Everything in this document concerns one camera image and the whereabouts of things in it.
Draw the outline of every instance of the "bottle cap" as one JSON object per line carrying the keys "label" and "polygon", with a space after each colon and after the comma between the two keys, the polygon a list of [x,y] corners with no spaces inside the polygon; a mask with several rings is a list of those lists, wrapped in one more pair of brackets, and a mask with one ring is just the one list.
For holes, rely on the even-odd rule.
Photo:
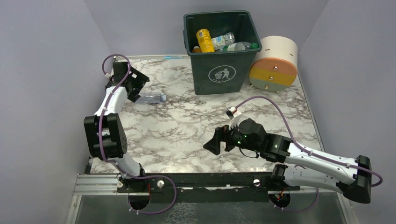
{"label": "bottle cap", "polygon": [[257,48],[259,48],[259,45],[257,43],[252,43],[250,45],[250,49],[257,49]]}

